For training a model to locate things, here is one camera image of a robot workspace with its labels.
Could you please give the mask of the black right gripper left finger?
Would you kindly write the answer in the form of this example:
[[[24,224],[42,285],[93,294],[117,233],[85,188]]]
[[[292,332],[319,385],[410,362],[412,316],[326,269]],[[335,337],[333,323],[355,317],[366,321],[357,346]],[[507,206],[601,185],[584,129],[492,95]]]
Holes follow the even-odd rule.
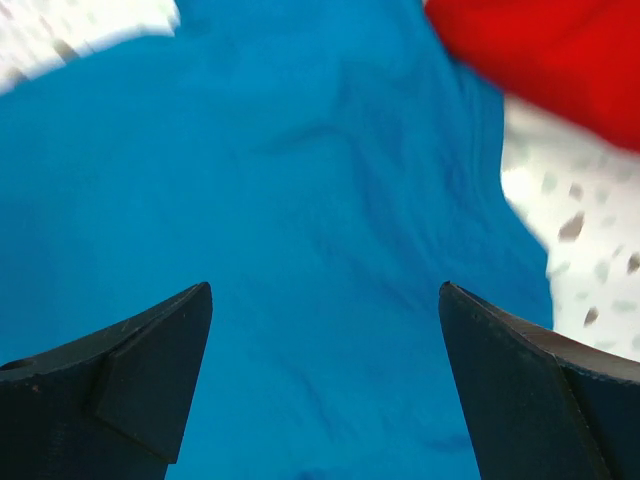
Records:
[[[164,478],[178,459],[212,312],[203,282],[3,365],[2,479]]]

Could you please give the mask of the blue t shirt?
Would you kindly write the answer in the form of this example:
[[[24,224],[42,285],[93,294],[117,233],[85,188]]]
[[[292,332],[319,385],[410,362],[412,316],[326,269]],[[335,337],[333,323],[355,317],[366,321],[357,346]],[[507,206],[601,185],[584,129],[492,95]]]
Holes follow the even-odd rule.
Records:
[[[179,7],[2,97],[2,357],[207,281],[171,478],[476,478],[439,287],[551,322],[502,95],[418,1]]]

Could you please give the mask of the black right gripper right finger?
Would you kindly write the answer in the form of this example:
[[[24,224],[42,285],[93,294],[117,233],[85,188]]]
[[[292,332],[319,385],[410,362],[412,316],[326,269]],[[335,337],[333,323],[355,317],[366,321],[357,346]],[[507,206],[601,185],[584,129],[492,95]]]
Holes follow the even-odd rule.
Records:
[[[487,480],[639,478],[639,365],[450,282],[439,318]]]

